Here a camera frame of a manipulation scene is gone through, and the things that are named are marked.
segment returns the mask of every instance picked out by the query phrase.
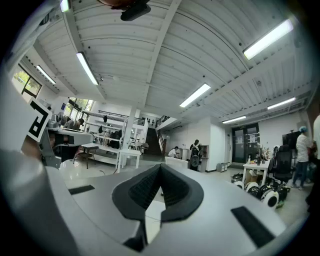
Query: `white shelving unit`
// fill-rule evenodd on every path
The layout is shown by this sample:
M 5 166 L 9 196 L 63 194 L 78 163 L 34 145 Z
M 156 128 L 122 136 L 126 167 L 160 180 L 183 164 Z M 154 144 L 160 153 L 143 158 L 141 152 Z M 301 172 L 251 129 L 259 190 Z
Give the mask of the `white shelving unit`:
M 86 124 L 88 124 L 88 125 L 91 125 L 91 126 L 98 126 L 98 127 L 100 127 L 100 126 L 102 126 L 102 127 L 104 127 L 104 128 L 108 128 L 108 129 L 111 129 L 111 130 L 121 130 L 121 128 L 118 128 L 118 127 L 114 127 L 114 126 L 108 126 L 108 125 L 105 125 L 105 124 L 100 124 L 100 123 L 94 123 L 94 122 L 85 122 Z
M 103 128 L 114 130 L 114 131 L 122 130 L 122 137 L 120 139 L 104 137 L 104 136 L 101 136 L 101 135 L 93 134 L 93 136 L 95 138 L 98 138 L 98 139 L 104 139 L 104 140 L 119 142 L 119 149 L 116 149 L 116 148 L 113 148 L 113 147 L 110 147 L 110 146 L 105 146 L 105 145 L 102 145 L 102 144 L 99 144 L 99 143 L 96 144 L 99 147 L 99 149 L 102 150 L 102 151 L 116 153 L 116 158 L 103 156 L 103 155 L 97 155 L 97 154 L 94 155 L 94 158 L 90 157 L 90 159 L 95 159 L 96 161 L 99 161 L 99 162 L 115 165 L 115 168 L 117 169 L 118 160 L 119 160 L 119 151 L 123 147 L 123 140 L 124 140 L 123 136 L 125 136 L 125 133 L 126 133 L 126 127 L 127 127 L 127 120 L 128 119 L 124 118 L 124 117 L 117 117 L 117 116 L 112 116 L 112 115 L 108 115 L 108 114 L 96 113 L 96 112 L 92 112 L 92 111 L 83 111 L 83 113 L 87 114 L 88 116 L 94 116 L 94 117 L 98 117 L 98 118 L 104 118 L 104 116 L 107 116 L 107 121 L 106 122 L 99 121 L 99 120 L 96 120 L 95 122 L 86 121 L 84 130 L 86 130 L 86 126 L 87 125 L 97 126 L 97 127 L 101 127 L 102 126 Z M 110 120 L 111 121 L 115 121 L 117 123 L 116 125 L 118 125 L 118 126 L 122 125 L 122 128 L 114 126 L 114 122 L 109 122 Z

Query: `glass door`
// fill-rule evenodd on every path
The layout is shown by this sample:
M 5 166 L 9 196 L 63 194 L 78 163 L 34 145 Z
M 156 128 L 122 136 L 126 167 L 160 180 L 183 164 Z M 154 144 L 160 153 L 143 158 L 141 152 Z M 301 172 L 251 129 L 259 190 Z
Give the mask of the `glass door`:
M 245 136 L 244 130 L 232 129 L 232 161 L 236 163 L 244 163 L 245 162 Z
M 257 123 L 232 128 L 232 161 L 246 163 L 250 156 L 256 158 L 260 147 L 259 126 Z

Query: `man in striped shirt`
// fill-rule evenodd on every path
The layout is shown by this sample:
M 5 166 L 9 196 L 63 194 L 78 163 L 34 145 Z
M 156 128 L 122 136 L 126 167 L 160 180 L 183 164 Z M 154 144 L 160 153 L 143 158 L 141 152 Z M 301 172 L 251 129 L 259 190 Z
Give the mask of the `man in striped shirt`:
M 297 157 L 298 163 L 295 166 L 295 174 L 294 174 L 293 183 L 291 187 L 293 188 L 298 187 L 296 185 L 296 181 L 297 181 L 298 175 L 301 174 L 299 190 L 302 190 L 304 188 L 304 182 L 307 176 L 307 167 L 309 162 L 308 148 L 311 147 L 311 143 L 306 136 L 307 127 L 301 126 L 299 131 L 301 132 L 301 134 L 296 140 L 296 145 L 295 145 L 296 149 L 298 150 L 298 157 Z

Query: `fluorescent ceiling light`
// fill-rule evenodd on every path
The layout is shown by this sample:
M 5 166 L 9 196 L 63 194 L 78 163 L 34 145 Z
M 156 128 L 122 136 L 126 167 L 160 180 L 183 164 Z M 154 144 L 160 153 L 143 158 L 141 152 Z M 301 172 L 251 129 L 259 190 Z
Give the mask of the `fluorescent ceiling light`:
M 84 53 L 82 51 L 80 51 L 80 52 L 78 52 L 76 54 L 76 56 L 78 57 L 82 67 L 84 68 L 86 74 L 88 75 L 88 77 L 90 78 L 92 83 L 97 86 L 98 82 L 97 82 L 97 80 L 96 80 L 91 68 L 89 67 L 89 64 L 88 64 L 88 62 L 86 60 L 86 57 L 85 57 Z
M 188 106 L 191 102 L 193 102 L 196 98 L 200 97 L 202 94 L 204 94 L 210 88 L 211 87 L 205 83 L 198 90 L 196 90 L 189 98 L 187 98 L 184 102 L 182 102 L 180 104 L 180 107 L 184 108 L 184 107 Z
M 273 108 L 276 108 L 276 107 L 279 107 L 279 106 L 281 106 L 281 105 L 283 105 L 283 104 L 287 104 L 287 103 L 289 103 L 289 102 L 293 102 L 293 101 L 295 101 L 295 100 L 296 100 L 296 98 L 293 97 L 293 98 L 287 99 L 287 100 L 285 100 L 285 101 L 282 101 L 282 102 L 280 102 L 280 103 L 277 103 L 277 104 L 268 106 L 268 110 L 273 109 Z
M 235 118 L 235 119 L 230 119 L 230 120 L 224 121 L 224 122 L 222 122 L 222 123 L 223 123 L 223 124 L 227 124 L 227 123 L 234 122 L 234 121 L 238 121 L 238 120 L 245 119 L 245 118 L 246 118 L 246 116 L 244 115 L 244 116 L 237 117 L 237 118 Z
M 273 44 L 278 39 L 282 38 L 285 34 L 289 33 L 293 29 L 294 29 L 294 26 L 292 25 L 291 21 L 289 19 L 285 20 L 279 26 L 277 26 L 274 30 L 272 30 L 270 33 L 268 33 L 263 38 L 261 38 L 258 42 L 256 42 L 254 45 L 252 45 L 247 50 L 245 50 L 243 52 L 244 55 L 248 60 L 251 60 L 258 53 L 263 51 L 265 48 Z
M 42 67 L 40 67 L 39 65 L 36 66 L 36 68 L 54 85 L 56 84 L 55 81 L 53 81 L 53 79 L 42 69 Z
M 60 3 L 61 12 L 66 12 L 70 9 L 69 0 L 62 0 Z

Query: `window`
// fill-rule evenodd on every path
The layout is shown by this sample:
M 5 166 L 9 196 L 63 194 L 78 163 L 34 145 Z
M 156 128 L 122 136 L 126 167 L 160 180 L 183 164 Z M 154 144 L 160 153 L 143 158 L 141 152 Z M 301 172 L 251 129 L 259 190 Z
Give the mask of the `window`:
M 94 101 L 91 99 L 89 100 L 71 97 L 68 104 L 66 105 L 64 115 L 69 116 L 73 120 L 83 118 L 86 121 L 88 119 L 88 116 L 87 114 L 82 113 L 82 110 L 90 111 L 93 103 Z
M 28 102 L 31 97 L 36 98 L 41 89 L 41 84 L 33 79 L 21 66 L 16 68 L 12 83 L 16 90 L 22 94 L 26 102 Z
M 28 82 L 29 78 L 30 76 L 20 66 L 15 69 L 12 83 L 20 94 L 22 94 L 22 91 L 25 88 L 25 85 Z

